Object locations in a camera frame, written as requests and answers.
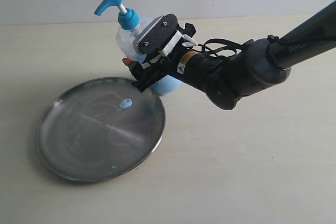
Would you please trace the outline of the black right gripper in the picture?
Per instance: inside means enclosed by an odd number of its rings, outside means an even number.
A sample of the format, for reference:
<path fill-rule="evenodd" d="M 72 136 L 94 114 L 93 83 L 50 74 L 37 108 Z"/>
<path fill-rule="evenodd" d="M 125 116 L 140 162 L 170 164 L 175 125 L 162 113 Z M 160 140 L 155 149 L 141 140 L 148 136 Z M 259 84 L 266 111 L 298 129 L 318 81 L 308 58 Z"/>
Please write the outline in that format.
<path fill-rule="evenodd" d="M 201 50 L 195 50 L 195 47 L 200 45 L 193 39 L 196 33 L 194 25 L 186 23 L 184 27 L 178 26 L 183 38 L 169 54 L 171 60 L 168 68 L 169 75 L 204 93 L 221 93 L 223 81 L 220 79 L 220 71 L 223 62 L 207 56 Z M 128 66 L 133 61 L 125 57 L 122 62 Z M 133 77 L 135 80 L 131 84 L 143 93 L 146 89 L 154 90 L 166 74 L 141 73 L 134 74 Z"/>

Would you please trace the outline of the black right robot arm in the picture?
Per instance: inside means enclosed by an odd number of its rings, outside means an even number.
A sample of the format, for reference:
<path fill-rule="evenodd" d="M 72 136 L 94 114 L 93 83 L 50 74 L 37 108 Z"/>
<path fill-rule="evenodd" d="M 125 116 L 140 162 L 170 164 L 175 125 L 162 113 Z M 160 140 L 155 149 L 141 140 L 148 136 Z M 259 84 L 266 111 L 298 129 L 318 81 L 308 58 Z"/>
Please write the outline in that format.
<path fill-rule="evenodd" d="M 140 92 L 171 76 L 204 92 L 223 110 L 244 97 L 283 83 L 291 67 L 335 47 L 335 3 L 284 35 L 238 44 L 213 38 L 194 41 L 195 27 L 173 14 L 155 19 L 133 46 L 143 61 L 124 59 Z"/>

